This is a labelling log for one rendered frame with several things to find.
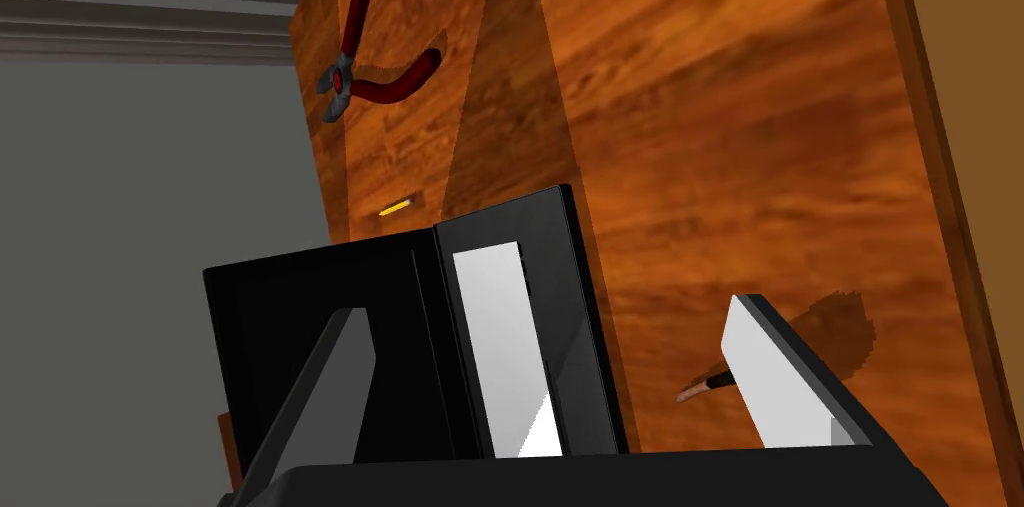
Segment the copper-tipped black pen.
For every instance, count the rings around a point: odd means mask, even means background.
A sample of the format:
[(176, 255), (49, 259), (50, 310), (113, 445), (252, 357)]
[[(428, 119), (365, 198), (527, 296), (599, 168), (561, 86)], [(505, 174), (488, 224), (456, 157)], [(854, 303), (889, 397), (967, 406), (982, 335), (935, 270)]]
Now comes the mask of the copper-tipped black pen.
[(707, 391), (719, 389), (722, 387), (732, 386), (735, 384), (736, 381), (732, 372), (729, 369), (726, 369), (725, 371), (712, 374), (709, 377), (701, 379), (696, 383), (693, 383), (692, 385), (684, 388), (675, 396), (674, 400), (677, 403), (687, 402), (692, 397), (695, 397), (696, 395), (699, 395)]

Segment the red-handled pliers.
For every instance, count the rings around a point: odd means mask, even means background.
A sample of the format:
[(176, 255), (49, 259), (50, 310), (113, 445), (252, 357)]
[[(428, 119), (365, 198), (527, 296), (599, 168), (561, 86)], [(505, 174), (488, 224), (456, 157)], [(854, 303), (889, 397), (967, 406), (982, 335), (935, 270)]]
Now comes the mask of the red-handled pliers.
[(317, 81), (318, 94), (333, 94), (322, 115), (324, 123), (340, 119), (354, 98), (382, 105), (401, 102), (421, 89), (442, 64), (442, 52), (428, 48), (390, 82), (354, 77), (353, 65), (362, 41), (370, 3), (371, 0), (350, 0), (337, 59), (325, 69)]

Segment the brown wooden table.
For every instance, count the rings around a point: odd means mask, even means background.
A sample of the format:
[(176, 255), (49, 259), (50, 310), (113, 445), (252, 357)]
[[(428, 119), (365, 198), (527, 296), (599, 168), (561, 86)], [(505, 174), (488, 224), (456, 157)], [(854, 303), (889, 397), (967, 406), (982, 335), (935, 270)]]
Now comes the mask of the brown wooden table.
[[(358, 76), (445, 53), (324, 123), (350, 0), (289, 23), (334, 242), (572, 185), (631, 451), (750, 443), (708, 368), (728, 296), (860, 294), (855, 395), (951, 507), (1024, 507), (1024, 450), (908, 0), (371, 0)], [(385, 217), (393, 202), (415, 203)]]

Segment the black box with white panel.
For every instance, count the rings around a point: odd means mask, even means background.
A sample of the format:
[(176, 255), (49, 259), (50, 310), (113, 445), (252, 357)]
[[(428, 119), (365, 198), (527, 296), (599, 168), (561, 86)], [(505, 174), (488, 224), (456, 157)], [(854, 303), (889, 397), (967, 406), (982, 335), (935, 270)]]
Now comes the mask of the black box with white panel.
[(239, 468), (247, 472), (328, 320), (364, 308), (376, 366), (358, 463), (482, 456), (483, 409), (454, 257), (518, 247), (573, 455), (629, 450), (572, 188), (397, 233), (208, 268)]

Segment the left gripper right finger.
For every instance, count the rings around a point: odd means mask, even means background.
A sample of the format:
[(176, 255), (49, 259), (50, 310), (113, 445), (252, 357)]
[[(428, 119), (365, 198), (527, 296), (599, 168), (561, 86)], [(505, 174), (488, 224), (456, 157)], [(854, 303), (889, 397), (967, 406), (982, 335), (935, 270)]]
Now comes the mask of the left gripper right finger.
[(766, 448), (873, 442), (870, 416), (763, 296), (731, 298), (721, 351)]

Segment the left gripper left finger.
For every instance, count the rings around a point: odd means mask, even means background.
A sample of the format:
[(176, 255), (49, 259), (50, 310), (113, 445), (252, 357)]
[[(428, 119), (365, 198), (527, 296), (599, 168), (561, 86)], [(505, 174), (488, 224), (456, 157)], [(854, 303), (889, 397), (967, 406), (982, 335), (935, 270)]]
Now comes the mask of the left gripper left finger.
[(367, 310), (335, 311), (261, 443), (241, 491), (261, 493), (298, 467), (352, 463), (375, 366)]

